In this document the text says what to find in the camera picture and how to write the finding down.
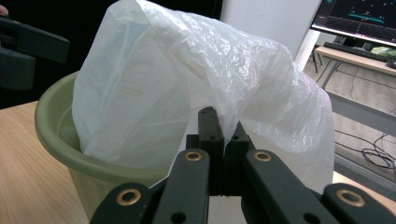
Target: monitor screen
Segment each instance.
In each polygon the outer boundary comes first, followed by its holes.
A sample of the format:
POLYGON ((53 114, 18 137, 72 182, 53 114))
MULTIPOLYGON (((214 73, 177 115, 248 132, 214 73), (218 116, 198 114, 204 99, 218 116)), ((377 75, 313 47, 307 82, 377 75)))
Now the monitor screen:
POLYGON ((322 0, 311 29, 396 48, 396 0, 322 0))

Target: bucket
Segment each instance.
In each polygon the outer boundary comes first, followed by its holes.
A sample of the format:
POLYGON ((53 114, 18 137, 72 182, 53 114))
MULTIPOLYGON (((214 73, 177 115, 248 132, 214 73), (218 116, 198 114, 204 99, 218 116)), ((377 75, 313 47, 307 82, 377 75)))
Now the bucket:
POLYGON ((73 88, 78 73, 53 84, 39 99, 35 109, 35 129, 48 153, 67 166, 89 220, 117 185, 135 182, 152 186, 167 170, 134 169, 84 155, 72 118, 73 88))

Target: floor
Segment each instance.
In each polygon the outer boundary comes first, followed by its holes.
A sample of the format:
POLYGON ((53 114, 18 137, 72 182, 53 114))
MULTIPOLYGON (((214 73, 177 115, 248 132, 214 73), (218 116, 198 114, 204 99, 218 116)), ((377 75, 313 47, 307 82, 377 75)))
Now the floor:
MULTIPOLYGON (((312 56, 309 58, 304 72, 321 85, 328 75, 325 69, 330 60, 320 57, 320 64, 317 54, 316 57, 318 72, 315 70, 312 56)), ((326 91, 396 115, 396 76, 341 63, 327 84, 326 91)), ((396 201, 394 159, 396 158, 396 137, 386 135, 335 113, 333 118, 335 152, 338 155, 338 160, 352 161, 347 162, 348 165, 337 166, 336 157, 335 170, 338 169, 337 172, 396 201), (367 160, 362 154, 363 149, 368 152, 365 154, 367 160), (375 156, 374 154, 377 155, 378 152, 374 149, 379 151, 382 157, 375 156)))

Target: keyboard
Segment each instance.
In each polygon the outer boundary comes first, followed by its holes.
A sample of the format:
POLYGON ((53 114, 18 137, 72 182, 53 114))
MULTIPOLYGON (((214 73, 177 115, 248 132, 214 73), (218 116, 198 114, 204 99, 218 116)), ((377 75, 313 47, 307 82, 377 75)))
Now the keyboard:
POLYGON ((388 61, 388 58, 385 56, 382 56, 379 54, 374 54, 372 52, 364 51, 364 50, 360 50, 360 49, 353 49, 352 47, 348 47, 348 46, 341 45, 341 44, 334 44, 334 43, 326 42, 326 43, 324 43, 323 47, 329 48, 329 49, 340 50, 340 51, 343 51, 346 53, 358 55, 358 56, 368 58, 368 59, 373 59, 373 60, 380 61, 383 63, 388 61))

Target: table surface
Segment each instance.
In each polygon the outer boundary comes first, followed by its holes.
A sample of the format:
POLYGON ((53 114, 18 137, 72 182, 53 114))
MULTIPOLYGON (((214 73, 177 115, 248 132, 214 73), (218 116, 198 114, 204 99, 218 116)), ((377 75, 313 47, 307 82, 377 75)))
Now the table surface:
POLYGON ((315 49, 315 52, 323 56, 329 56, 330 58, 340 60, 343 63, 352 63, 352 64, 360 65, 362 67, 371 68, 378 72, 396 76, 396 69, 389 68, 386 66, 386 63, 380 61, 364 58, 358 55, 346 53, 336 49, 329 49, 325 47, 319 47, 315 49))
MULTIPOLYGON (((36 102, 0 110, 0 223, 88 223, 67 168, 35 134, 36 102)), ((396 203, 357 185, 396 215, 396 203)))

